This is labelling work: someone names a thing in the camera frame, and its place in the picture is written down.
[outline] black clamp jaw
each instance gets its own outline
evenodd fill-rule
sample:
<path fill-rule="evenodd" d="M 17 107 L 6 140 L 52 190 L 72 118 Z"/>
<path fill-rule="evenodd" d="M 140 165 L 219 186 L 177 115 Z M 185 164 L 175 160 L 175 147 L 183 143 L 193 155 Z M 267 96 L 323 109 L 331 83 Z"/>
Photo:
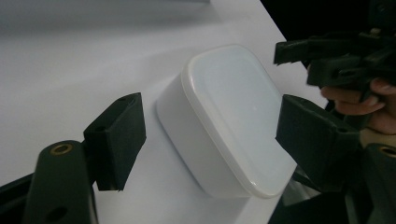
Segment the black clamp jaw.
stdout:
<path fill-rule="evenodd" d="M 292 179 L 322 194 L 345 197 L 336 206 L 346 208 L 348 223 L 396 223 L 396 147 L 370 144 L 362 148 L 358 130 L 292 95 L 283 96 L 276 141 L 304 171 L 295 172 Z M 304 206 L 299 214 L 309 217 L 312 211 Z"/>
<path fill-rule="evenodd" d="M 84 138 L 44 148 L 33 174 L 1 187 L 0 222 L 98 223 L 92 184 L 123 190 L 146 141 L 141 94 L 116 100 Z"/>

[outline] screw hole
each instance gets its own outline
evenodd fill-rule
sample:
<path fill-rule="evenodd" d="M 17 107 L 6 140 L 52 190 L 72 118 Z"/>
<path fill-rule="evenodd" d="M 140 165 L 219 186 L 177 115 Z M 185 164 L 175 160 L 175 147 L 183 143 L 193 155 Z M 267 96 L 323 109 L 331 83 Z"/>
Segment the screw hole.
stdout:
<path fill-rule="evenodd" d="M 72 150 L 73 146 L 70 144 L 60 144 L 56 147 L 53 147 L 50 150 L 50 154 L 54 155 L 54 156 L 60 156 L 63 154 L 68 153 L 70 150 Z"/>
<path fill-rule="evenodd" d="M 56 222 L 67 214 L 67 208 L 57 207 L 47 214 L 46 222 Z"/>
<path fill-rule="evenodd" d="M 379 150 L 381 150 L 383 153 L 385 153 L 389 157 L 396 158 L 396 150 L 390 147 L 381 147 Z"/>

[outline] finger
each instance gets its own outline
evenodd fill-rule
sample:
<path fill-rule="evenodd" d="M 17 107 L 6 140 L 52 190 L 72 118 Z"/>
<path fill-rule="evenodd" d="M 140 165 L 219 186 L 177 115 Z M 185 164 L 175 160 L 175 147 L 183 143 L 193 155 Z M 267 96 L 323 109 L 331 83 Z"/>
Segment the finger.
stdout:
<path fill-rule="evenodd" d="M 390 113 L 380 110 L 370 118 L 368 127 L 384 134 L 396 134 L 396 119 Z"/>
<path fill-rule="evenodd" d="M 345 90 L 337 87 L 323 87 L 320 93 L 329 100 L 339 100 L 350 104 L 358 104 L 361 98 L 359 91 Z"/>
<path fill-rule="evenodd" d="M 374 105 L 350 104 L 342 101 L 335 101 L 335 110 L 344 115 L 366 115 L 371 114 L 385 106 L 385 103 L 377 102 Z"/>
<path fill-rule="evenodd" d="M 370 88 L 373 92 L 380 95 L 396 94 L 396 87 L 392 86 L 385 79 L 377 77 L 370 83 Z"/>

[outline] white plastic device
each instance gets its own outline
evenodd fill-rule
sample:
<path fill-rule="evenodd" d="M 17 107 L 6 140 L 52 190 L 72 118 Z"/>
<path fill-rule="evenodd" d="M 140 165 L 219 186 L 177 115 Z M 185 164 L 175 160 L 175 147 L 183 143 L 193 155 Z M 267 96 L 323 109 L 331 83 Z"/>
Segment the white plastic device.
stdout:
<path fill-rule="evenodd" d="M 161 124 L 201 187 L 219 198 L 270 198 L 296 163 L 275 140 L 281 95 L 240 45 L 191 58 L 157 101 Z"/>

